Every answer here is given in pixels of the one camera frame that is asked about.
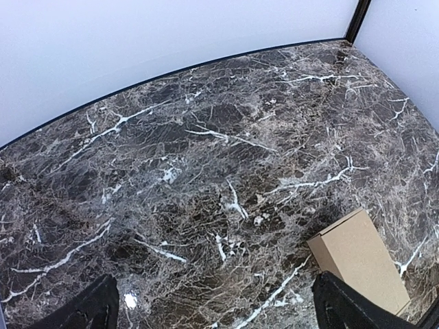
brown box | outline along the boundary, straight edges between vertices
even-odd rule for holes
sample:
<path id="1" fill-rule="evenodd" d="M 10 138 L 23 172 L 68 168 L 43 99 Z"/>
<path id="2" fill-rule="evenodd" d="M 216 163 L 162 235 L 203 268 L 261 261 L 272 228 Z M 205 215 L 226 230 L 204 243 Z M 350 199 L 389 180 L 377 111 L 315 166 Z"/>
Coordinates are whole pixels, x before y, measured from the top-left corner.
<path id="1" fill-rule="evenodd" d="M 321 270 L 331 271 L 376 305 L 399 315 L 410 302 L 389 252 L 362 209 L 308 241 Z"/>

black object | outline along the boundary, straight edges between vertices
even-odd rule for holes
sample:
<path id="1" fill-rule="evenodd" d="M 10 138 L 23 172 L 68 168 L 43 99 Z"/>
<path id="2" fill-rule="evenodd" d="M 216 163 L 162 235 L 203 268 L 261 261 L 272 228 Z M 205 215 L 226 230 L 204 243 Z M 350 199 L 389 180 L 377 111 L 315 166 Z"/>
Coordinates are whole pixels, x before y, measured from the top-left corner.
<path id="1" fill-rule="evenodd" d="M 354 16 L 352 17 L 351 24 L 349 24 L 348 31 L 344 38 L 350 43 L 354 43 L 355 38 L 358 35 L 359 28 L 363 23 L 364 17 L 368 11 L 371 0 L 359 0 L 357 8 L 355 9 Z"/>
<path id="2" fill-rule="evenodd" d="M 373 304 L 331 272 L 319 274 L 313 285 L 320 329 L 437 329 L 439 298 L 413 325 Z"/>
<path id="3" fill-rule="evenodd" d="M 62 308 L 27 329 L 116 329 L 118 313 L 116 279 L 106 274 Z"/>

white panel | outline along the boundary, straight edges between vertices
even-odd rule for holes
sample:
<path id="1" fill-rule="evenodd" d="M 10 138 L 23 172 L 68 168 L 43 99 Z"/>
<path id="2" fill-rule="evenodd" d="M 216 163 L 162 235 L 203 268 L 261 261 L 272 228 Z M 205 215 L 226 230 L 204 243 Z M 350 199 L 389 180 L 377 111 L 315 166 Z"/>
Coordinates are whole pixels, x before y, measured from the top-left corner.
<path id="1" fill-rule="evenodd" d="M 439 131 L 439 1 L 372 0 L 355 45 Z"/>
<path id="2" fill-rule="evenodd" d="M 208 60 L 343 37 L 356 0 L 0 0 L 0 145 Z"/>

marble surface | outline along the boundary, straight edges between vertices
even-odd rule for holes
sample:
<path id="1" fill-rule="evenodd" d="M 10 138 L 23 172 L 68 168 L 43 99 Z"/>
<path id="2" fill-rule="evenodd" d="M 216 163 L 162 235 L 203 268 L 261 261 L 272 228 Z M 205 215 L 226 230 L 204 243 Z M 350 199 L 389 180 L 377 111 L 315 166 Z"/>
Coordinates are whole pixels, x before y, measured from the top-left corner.
<path id="1" fill-rule="evenodd" d="M 0 151 L 9 328 L 103 273 L 120 328 L 316 328 L 306 240 L 360 206 L 416 321 L 439 287 L 438 157 L 414 104 L 342 41 L 124 91 Z"/>

black edge trim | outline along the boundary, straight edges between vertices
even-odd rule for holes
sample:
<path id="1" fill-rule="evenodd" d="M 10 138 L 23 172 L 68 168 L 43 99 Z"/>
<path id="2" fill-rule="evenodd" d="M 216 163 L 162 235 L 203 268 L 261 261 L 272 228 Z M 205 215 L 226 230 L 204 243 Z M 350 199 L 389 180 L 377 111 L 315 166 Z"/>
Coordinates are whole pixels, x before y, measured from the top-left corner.
<path id="1" fill-rule="evenodd" d="M 366 13 L 368 11 L 370 2 L 372 0 L 359 0 L 357 9 L 355 9 L 354 16 L 352 17 L 351 24 L 349 24 L 348 31 L 346 32 L 346 36 L 344 37 L 350 43 L 354 43 L 358 31 L 363 23 L 364 17 L 366 17 Z"/>
<path id="2" fill-rule="evenodd" d="M 172 72 L 168 72 L 168 73 L 165 73 L 165 74 L 162 74 L 162 75 L 158 75 L 158 76 L 156 76 L 156 77 L 152 77 L 152 78 L 150 78 L 150 79 L 143 80 L 142 82 L 138 82 L 138 83 L 133 84 L 133 85 L 131 85 L 131 86 L 128 86 L 128 87 L 125 87 L 125 88 L 119 89 L 119 90 L 114 91 L 114 92 L 112 92 L 112 93 L 109 93 L 109 94 L 107 94 L 107 95 L 105 95 L 105 96 L 102 96 L 102 97 L 100 97 L 100 98 L 98 98 L 98 99 L 95 99 L 94 101 L 90 101 L 90 102 L 88 102 L 88 103 L 86 103 L 86 104 L 84 104 L 84 105 L 78 106 L 77 108 L 74 108 L 74 109 L 72 109 L 72 110 L 70 110 L 70 111 L 68 111 L 68 112 L 66 112 L 66 113 L 63 113 L 63 114 L 61 114 L 60 116 L 58 116 L 58 117 L 56 117 L 56 118 L 53 118 L 52 120 L 49 120 L 48 122 L 46 122 L 46 123 L 44 123 L 44 124 L 42 124 L 42 125 L 39 125 L 38 127 L 36 127 L 36 128 L 34 128 L 34 129 L 32 129 L 32 130 L 30 130 L 30 131 L 24 133 L 23 135 L 17 137 L 16 139 L 13 139 L 13 140 L 10 141 L 9 143 L 6 143 L 5 145 L 1 146 L 1 147 L 0 147 L 0 151 L 3 151 L 6 147 L 8 147 L 8 146 L 10 146 L 11 144 L 17 142 L 18 140 L 20 140 L 20 139 L 26 137 L 27 135 L 32 134 L 33 132 L 35 132 L 35 131 L 37 131 L 37 130 L 43 128 L 43 127 L 45 127 L 46 125 L 50 125 L 50 124 L 53 123 L 54 121 L 57 121 L 57 120 L 59 120 L 59 119 L 65 117 L 65 116 L 67 116 L 67 115 L 69 115 L 69 114 L 72 114 L 72 113 L 74 113 L 74 112 L 76 112 L 76 111 L 78 111 L 78 110 L 81 110 L 81 109 L 83 109 L 83 108 L 85 108 L 85 107 L 87 107 L 87 106 L 90 106 L 90 105 L 92 105 L 92 104 L 94 104 L 94 103 L 97 103 L 98 101 L 101 101 L 101 100 L 103 100 L 103 99 L 105 99 L 105 98 L 108 98 L 108 97 L 114 96 L 114 95 L 116 95 L 116 94 L 122 93 L 122 92 L 124 92 L 124 91 L 126 91 L 126 90 L 128 90 L 128 89 L 131 89 L 131 88 L 136 88 L 137 86 L 140 86 L 140 85 L 142 85 L 142 84 L 146 84 L 146 83 L 148 83 L 148 82 L 151 82 L 151 81 L 154 81 L 154 80 L 160 79 L 160 78 L 162 78 L 162 77 L 167 77 L 167 76 L 170 76 L 170 75 L 172 75 L 172 74 L 176 74 L 176 73 L 183 72 L 183 71 L 186 71 L 186 70 L 194 69 L 194 68 L 199 67 L 199 66 L 203 66 L 203 65 L 207 65 L 207 64 L 216 63 L 216 62 L 219 62 L 219 61 L 221 61 L 221 60 L 229 60 L 229 59 L 231 59 L 231 58 L 236 58 L 236 57 L 239 57 L 239 56 L 250 55 L 250 54 L 252 54 L 252 53 L 259 53 L 259 52 L 262 52 L 262 51 L 276 50 L 276 49 L 288 48 L 288 47 L 293 47 L 293 46 L 312 45 L 312 44 L 314 44 L 314 43 L 320 43 L 320 42 L 331 42 L 331 41 L 341 41 L 341 40 L 346 40 L 346 39 L 345 39 L 345 38 L 322 39 L 322 40 L 306 41 L 306 42 L 298 42 L 298 43 L 292 43 L 292 44 L 288 44 L 288 45 L 281 45 L 281 46 L 268 47 L 268 48 L 263 48 L 263 49 L 258 49 L 258 50 L 252 50 L 252 51 L 247 51 L 247 52 L 245 52 L 245 53 L 238 53 L 238 54 L 236 54 L 236 55 L 231 55 L 231 56 L 226 56 L 226 57 L 223 57 L 223 58 L 218 58 L 218 59 L 216 59 L 216 60 L 208 60 L 207 62 L 203 62 L 203 63 L 200 63 L 200 64 L 195 64 L 195 65 L 192 65 L 192 66 L 185 67 L 185 68 L 183 68 L 183 69 L 178 69 L 178 70 L 175 70 L 175 71 L 172 71 Z"/>

